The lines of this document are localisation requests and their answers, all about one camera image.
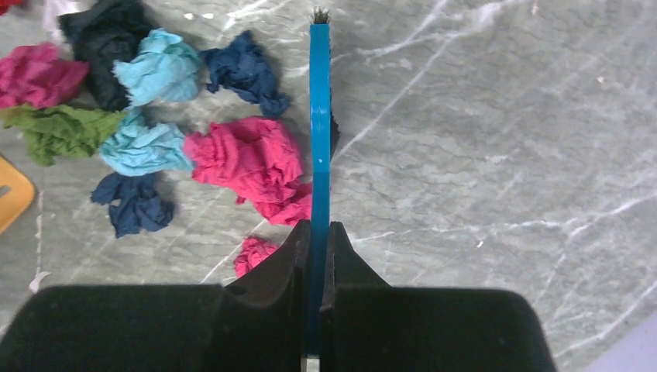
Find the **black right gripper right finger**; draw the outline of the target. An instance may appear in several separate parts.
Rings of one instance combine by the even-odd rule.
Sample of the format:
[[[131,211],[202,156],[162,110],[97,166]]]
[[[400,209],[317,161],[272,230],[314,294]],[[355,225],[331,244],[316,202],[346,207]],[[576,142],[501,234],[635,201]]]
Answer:
[[[527,300],[486,288],[394,287],[328,234],[320,310],[323,371],[554,371]]]

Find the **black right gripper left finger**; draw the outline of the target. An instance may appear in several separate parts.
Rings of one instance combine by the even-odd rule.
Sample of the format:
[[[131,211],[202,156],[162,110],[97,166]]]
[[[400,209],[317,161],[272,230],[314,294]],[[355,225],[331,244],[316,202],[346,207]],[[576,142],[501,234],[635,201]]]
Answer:
[[[3,371],[300,371],[309,222],[227,286],[62,285],[1,341]]]

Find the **orange slotted scoop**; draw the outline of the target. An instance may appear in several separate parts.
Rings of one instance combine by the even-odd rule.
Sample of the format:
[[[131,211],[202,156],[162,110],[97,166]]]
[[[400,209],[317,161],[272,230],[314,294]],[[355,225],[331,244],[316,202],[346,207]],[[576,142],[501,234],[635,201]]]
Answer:
[[[36,188],[30,179],[1,157],[1,189],[3,188],[7,191],[1,195],[1,233],[27,210],[36,196]]]

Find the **blue hand brush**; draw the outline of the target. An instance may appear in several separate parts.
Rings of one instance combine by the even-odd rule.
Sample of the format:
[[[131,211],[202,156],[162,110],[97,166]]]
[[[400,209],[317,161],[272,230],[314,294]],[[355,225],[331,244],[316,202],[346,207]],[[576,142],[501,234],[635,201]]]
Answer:
[[[330,227],[332,86],[329,11],[314,9],[309,47],[309,107],[312,159],[311,245],[308,254],[306,354],[320,356],[320,307]]]

